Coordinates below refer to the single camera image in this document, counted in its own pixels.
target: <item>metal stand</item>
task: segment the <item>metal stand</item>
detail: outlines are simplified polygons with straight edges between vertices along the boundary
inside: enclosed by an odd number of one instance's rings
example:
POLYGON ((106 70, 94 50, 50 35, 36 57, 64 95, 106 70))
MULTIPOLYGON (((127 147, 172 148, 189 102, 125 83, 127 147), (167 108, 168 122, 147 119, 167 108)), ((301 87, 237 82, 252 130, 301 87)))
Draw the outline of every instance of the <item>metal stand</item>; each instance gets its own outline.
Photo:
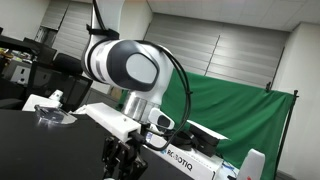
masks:
POLYGON ((281 142, 280 142, 280 148, 279 148, 279 151, 278 151, 278 157, 277 157, 277 162, 276 162, 274 179, 277 176, 277 170, 278 170, 278 166, 279 166, 279 162, 280 162, 283 146, 284 146, 284 143, 285 143, 285 140, 286 140, 286 136, 287 136, 287 133, 288 133, 288 128, 289 128, 289 124, 290 124, 293 108, 294 108, 294 105, 296 104, 297 98, 299 97, 297 94, 298 94, 298 90, 295 90, 294 94, 293 94, 293 100, 292 100, 292 103, 291 103, 291 106, 290 106, 290 110, 289 110, 289 113, 288 113, 288 116, 287 116, 287 120, 286 120, 286 123, 285 123, 285 127, 284 127, 284 130, 283 130, 281 142))

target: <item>wall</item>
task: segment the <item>wall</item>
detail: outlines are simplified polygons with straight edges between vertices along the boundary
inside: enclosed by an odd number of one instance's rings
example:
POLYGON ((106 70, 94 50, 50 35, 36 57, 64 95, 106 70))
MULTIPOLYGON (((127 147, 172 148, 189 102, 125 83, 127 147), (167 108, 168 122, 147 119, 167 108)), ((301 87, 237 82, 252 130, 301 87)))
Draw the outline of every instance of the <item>wall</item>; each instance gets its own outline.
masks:
POLYGON ((0 0, 3 35, 34 39, 50 0, 0 0))
POLYGON ((120 22, 121 39, 144 39, 152 12, 146 0, 126 0, 120 22))
POLYGON ((301 24, 290 36, 273 89, 299 90, 279 170, 319 179, 320 25, 301 24))

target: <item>robotic arm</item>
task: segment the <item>robotic arm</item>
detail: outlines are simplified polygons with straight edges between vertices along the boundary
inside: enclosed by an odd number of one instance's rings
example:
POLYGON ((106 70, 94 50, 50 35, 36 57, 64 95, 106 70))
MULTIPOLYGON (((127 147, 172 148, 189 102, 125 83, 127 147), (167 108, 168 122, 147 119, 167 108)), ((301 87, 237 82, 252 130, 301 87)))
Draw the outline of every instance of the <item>robotic arm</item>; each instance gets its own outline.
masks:
POLYGON ((155 151, 165 150, 186 123, 191 101, 187 76, 167 49, 145 41, 119 40, 115 30, 119 29, 123 3, 124 0, 93 0, 92 24, 87 26, 90 40, 82 66, 93 80, 130 90, 122 113, 107 106, 93 105, 87 107, 87 114, 114 135, 105 143, 104 178, 112 176, 117 159, 122 172, 119 179, 138 179, 146 167, 138 154, 139 147, 146 145, 155 151), (143 132, 150 122, 173 128, 173 121, 159 110, 173 67, 178 70, 186 92, 185 112, 177 131, 167 143, 157 147, 146 141, 143 132))

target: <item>computer equipment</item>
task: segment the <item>computer equipment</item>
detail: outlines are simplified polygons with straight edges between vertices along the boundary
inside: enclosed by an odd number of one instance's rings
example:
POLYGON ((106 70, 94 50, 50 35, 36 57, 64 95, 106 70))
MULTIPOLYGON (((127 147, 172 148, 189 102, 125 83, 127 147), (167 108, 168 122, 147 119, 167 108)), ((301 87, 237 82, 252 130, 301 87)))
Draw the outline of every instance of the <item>computer equipment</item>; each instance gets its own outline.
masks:
POLYGON ((54 56, 57 53, 57 50, 32 39, 24 38, 24 42, 34 44, 40 49, 40 53, 37 56, 37 61, 43 64, 51 64, 53 61, 54 56))

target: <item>black table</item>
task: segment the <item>black table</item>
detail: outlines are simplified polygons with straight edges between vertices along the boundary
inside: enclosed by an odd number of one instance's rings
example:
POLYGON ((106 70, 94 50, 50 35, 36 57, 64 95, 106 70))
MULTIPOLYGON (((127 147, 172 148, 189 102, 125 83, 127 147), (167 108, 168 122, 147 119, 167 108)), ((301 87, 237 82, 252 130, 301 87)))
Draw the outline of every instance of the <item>black table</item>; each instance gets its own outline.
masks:
MULTIPOLYGON (((69 127, 38 126, 35 113, 0 110, 0 179, 101 180, 103 143, 109 133, 88 116, 69 127)), ((190 179, 142 148, 142 180, 190 179)))

